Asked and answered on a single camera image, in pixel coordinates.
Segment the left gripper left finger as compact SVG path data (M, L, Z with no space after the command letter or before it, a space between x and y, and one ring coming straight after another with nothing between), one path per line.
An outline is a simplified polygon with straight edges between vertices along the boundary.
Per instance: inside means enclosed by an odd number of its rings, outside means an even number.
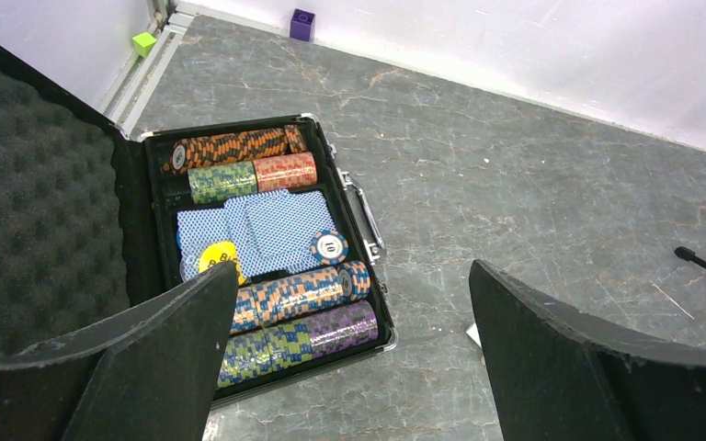
M0 440L199 440L238 280L222 263L80 330L0 355Z

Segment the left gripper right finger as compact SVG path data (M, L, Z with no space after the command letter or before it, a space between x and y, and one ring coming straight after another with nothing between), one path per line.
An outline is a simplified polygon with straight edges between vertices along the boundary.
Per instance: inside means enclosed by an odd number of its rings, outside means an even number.
M507 440L706 440L706 349L620 326L472 262L473 314Z

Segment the small nail polish bottle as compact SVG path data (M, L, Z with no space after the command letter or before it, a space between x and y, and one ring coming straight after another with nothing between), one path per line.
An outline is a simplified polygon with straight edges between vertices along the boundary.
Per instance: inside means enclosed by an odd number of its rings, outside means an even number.
M469 337L469 339L477 345L479 348L482 347L481 340L480 340L480 335L478 332L477 325L475 323L472 323L466 330L465 334Z

